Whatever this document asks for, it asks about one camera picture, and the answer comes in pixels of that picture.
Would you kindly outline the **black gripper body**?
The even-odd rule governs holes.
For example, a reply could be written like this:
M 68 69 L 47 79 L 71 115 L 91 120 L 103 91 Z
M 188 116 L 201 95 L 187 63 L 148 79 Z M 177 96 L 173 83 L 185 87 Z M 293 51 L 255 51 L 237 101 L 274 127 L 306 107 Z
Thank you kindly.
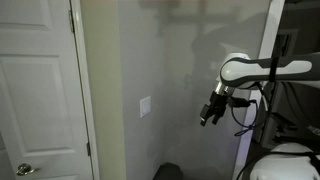
M 228 98 L 229 96 L 225 93 L 217 94 L 216 92 L 212 92 L 209 104 L 203 106 L 201 118 L 204 120 L 207 120 L 210 117 L 214 117 L 215 119 L 221 118 L 226 110 Z

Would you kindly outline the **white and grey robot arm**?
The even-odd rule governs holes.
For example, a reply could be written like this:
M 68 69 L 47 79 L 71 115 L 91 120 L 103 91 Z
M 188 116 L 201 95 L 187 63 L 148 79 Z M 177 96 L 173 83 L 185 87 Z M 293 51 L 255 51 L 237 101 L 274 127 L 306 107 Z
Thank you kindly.
M 220 66 L 217 84 L 200 113 L 200 125 L 224 115 L 227 99 L 235 89 L 253 89 L 260 82 L 294 82 L 320 88 L 320 54 L 250 59 L 245 53 L 230 53 Z

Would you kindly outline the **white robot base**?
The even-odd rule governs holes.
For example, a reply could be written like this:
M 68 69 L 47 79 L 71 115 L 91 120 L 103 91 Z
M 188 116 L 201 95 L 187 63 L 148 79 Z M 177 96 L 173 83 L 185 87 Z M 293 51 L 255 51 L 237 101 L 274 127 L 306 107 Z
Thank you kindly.
M 253 166 L 250 180 L 320 180 L 319 154 L 298 143 L 275 146 Z

